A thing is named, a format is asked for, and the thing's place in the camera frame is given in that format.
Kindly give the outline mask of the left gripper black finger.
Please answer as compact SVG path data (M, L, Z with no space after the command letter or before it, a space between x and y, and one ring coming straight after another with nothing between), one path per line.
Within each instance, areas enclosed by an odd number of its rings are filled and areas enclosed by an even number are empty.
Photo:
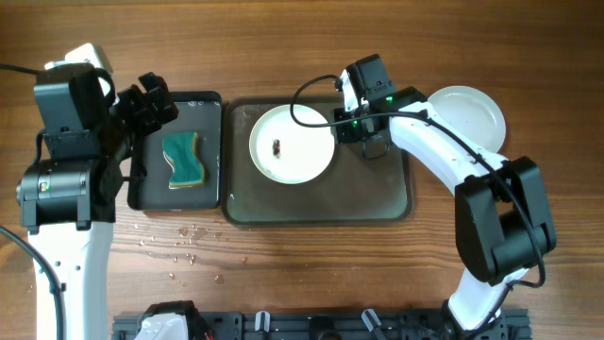
M139 81L146 90L145 95L152 104L158 120L162 124L167 124L177 119L178 108L164 78L149 72L140 76Z
M136 85L117 94L115 118L123 128L134 135L149 135L161 129L157 109Z

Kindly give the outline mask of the green yellow sponge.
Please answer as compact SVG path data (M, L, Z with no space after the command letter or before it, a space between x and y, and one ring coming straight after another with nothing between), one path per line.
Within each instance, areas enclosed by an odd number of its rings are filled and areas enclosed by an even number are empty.
M196 132L181 132L167 135L162 140L164 159L172 169L170 189L181 189L202 185L206 171L198 157L199 136Z

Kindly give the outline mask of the large dark brown tray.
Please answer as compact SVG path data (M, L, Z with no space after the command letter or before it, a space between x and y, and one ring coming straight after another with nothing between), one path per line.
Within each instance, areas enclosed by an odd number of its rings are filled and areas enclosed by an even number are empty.
M249 152L252 128L268 110L288 103L285 97L240 98L224 112L220 206L229 223L241 227L381 224L410 214L410 157L395 147L368 161L360 144L338 145L327 169L306 183L282 184L263 175Z

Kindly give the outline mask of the white plate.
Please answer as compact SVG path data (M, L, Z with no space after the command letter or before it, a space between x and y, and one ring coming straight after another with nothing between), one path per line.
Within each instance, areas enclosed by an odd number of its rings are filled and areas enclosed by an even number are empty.
M449 86L433 93L428 102L475 144L494 153L502 148L507 134L505 118L486 93L468 86Z
M327 119L308 106L277 106L252 127L249 154L268 179L301 184L317 178L330 165L335 140Z

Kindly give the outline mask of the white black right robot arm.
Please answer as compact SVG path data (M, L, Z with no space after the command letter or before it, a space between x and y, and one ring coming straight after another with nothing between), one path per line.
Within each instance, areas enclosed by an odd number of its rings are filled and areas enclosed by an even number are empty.
M514 161L464 136L413 87L396 88L377 54L346 66L335 88L340 144L379 135L412 154L455 198L455 243L465 269L446 308L466 336L486 330L516 286L545 283L557 243L544 180L528 157Z

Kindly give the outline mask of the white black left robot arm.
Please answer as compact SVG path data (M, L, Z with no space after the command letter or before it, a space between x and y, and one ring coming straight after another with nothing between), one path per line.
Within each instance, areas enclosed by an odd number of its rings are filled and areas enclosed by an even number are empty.
M120 164L135 144L177 118L165 80L147 73L116 92L89 63L41 71L34 96L44 127L36 160L17 186L27 249L35 261L37 336L108 337L107 272L123 183Z

